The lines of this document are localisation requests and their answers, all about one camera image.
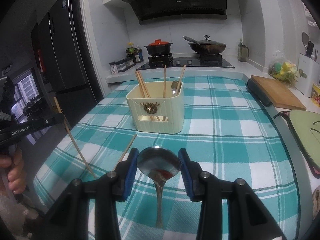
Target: screw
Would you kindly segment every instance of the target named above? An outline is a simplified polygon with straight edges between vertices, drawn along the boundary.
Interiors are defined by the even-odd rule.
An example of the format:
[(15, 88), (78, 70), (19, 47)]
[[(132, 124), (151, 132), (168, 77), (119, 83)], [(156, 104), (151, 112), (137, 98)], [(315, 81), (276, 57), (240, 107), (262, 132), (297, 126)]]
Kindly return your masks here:
[(245, 184), (245, 180), (244, 179), (236, 179), (236, 183), (240, 186)]
[(115, 176), (117, 176), (117, 173), (116, 173), (115, 171), (109, 171), (109, 172), (107, 173), (107, 176), (108, 176), (109, 178), (114, 178)]
[(72, 181), (72, 183), (73, 183), (74, 186), (79, 186), (80, 183), (81, 183), (81, 179), (74, 179), (74, 180)]
[(207, 171), (203, 171), (203, 172), (200, 173), (200, 176), (202, 178), (206, 179), (206, 178), (210, 177), (210, 173), (207, 172)]

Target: pot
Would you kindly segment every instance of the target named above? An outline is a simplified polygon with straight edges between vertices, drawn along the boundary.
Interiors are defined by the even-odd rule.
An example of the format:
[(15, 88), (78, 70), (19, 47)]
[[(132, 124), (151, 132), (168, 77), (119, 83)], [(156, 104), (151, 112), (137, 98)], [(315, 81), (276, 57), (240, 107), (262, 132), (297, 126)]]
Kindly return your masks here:
[(210, 36), (205, 35), (205, 40), (197, 41), (187, 36), (183, 36), (186, 41), (190, 41), (189, 46), (191, 49), (200, 54), (219, 54), (226, 49), (226, 44), (217, 41), (209, 40)]
[(168, 55), (171, 50), (171, 44), (167, 41), (155, 40), (155, 42), (150, 43), (147, 48), (148, 54), (150, 56), (163, 56)]

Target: black range hood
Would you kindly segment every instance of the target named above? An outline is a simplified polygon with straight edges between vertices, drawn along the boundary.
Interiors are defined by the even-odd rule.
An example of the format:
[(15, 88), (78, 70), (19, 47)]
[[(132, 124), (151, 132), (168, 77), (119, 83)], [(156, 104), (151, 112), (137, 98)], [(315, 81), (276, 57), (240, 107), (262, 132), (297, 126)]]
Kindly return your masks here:
[(131, 5), (140, 24), (162, 19), (227, 19), (227, 0), (123, 0)]

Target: hand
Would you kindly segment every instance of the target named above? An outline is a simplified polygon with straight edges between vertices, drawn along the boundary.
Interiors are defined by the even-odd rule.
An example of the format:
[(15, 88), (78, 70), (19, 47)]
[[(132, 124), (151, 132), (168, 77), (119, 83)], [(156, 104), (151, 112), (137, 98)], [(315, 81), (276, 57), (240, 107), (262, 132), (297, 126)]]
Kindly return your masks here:
[[(8, 168), (10, 166), (12, 169), (8, 173), (9, 189), (12, 190), (14, 194), (21, 194), (27, 185), (27, 174), (23, 170), (24, 161), (20, 148), (14, 153), (13, 161), (9, 156), (0, 154), (0, 168)], [(0, 179), (0, 193), (1, 192), (6, 192), (2, 179)]]

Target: deer head emblem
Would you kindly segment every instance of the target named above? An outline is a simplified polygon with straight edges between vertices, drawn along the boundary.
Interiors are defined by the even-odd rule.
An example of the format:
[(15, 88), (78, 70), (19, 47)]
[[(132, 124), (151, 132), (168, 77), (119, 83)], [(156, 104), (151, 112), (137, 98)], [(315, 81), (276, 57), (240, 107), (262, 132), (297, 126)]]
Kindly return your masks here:
[(146, 111), (146, 113), (155, 114), (158, 111), (158, 107), (157, 106), (159, 106), (160, 103), (157, 104), (157, 102), (156, 102), (154, 104), (154, 103), (144, 103), (144, 102), (142, 102), (142, 103), (140, 103), (140, 105), (143, 106), (143, 109), (144, 109), (144, 111)]

